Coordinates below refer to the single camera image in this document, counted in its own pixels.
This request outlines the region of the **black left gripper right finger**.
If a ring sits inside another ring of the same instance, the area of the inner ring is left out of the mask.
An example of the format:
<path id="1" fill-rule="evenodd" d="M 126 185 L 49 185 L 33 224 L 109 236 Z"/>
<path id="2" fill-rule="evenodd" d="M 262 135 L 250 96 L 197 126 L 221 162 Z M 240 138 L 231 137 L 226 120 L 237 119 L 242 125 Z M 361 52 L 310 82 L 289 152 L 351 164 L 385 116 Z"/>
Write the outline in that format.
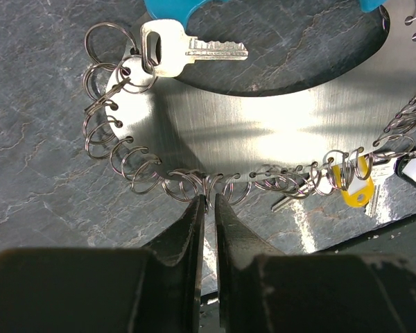
<path id="1" fill-rule="evenodd" d="M 226 332 L 416 332 L 416 268 L 397 255 L 285 255 L 216 196 Z"/>

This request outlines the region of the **black key tag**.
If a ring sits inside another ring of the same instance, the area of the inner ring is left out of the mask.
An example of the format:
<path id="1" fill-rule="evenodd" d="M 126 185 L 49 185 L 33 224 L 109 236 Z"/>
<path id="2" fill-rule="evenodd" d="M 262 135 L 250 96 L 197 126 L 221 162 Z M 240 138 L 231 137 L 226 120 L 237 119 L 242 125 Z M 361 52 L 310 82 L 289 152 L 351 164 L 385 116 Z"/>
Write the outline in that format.
<path id="1" fill-rule="evenodd" d="M 395 174 L 416 188 L 416 149 L 397 160 Z"/>

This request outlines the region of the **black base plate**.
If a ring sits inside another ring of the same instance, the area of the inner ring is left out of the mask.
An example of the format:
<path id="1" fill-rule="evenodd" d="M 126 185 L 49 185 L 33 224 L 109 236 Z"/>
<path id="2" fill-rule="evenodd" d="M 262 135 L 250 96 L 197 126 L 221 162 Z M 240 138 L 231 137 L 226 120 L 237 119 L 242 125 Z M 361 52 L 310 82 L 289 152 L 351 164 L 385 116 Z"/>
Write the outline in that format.
<path id="1" fill-rule="evenodd" d="M 322 252 L 396 254 L 416 264 L 416 214 L 325 248 Z"/>

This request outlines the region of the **blue key tag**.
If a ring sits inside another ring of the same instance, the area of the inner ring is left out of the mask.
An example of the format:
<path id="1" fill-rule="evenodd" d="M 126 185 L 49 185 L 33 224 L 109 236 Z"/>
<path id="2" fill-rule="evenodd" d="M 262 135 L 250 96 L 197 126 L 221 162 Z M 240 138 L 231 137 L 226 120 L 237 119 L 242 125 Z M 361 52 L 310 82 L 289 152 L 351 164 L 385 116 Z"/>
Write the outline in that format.
<path id="1" fill-rule="evenodd" d="M 373 12 L 384 7 L 387 1 L 144 1 L 146 12 L 152 19 L 174 19 L 187 27 L 194 12 L 204 6 L 213 4 L 228 6 L 230 4 L 244 5 L 246 8 L 254 6 L 256 9 L 268 7 L 271 12 L 280 10 L 288 16 L 294 13 L 305 14 L 310 8 L 319 5 L 340 5 L 349 3 L 351 7 L 358 7 L 361 12 Z"/>

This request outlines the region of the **yellow key tag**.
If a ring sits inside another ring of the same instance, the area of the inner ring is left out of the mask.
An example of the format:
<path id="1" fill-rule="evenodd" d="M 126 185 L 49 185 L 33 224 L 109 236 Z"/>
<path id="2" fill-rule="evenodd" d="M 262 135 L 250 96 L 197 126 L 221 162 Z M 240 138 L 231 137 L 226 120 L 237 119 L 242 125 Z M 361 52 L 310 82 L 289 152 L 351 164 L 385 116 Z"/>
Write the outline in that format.
<path id="1" fill-rule="evenodd" d="M 332 166 L 331 174 L 335 186 L 348 206 L 363 207 L 372 198 L 374 183 L 371 178 L 371 166 L 370 160 L 364 156 Z"/>

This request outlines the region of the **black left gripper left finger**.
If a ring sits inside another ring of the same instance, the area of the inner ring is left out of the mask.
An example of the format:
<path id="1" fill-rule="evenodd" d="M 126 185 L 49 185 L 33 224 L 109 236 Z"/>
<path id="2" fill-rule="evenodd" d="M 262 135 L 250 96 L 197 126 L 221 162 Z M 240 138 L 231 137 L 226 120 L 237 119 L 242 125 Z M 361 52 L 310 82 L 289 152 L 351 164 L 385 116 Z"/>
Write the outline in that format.
<path id="1" fill-rule="evenodd" d="M 0 252 L 0 332 L 197 332 L 205 197 L 140 248 Z"/>

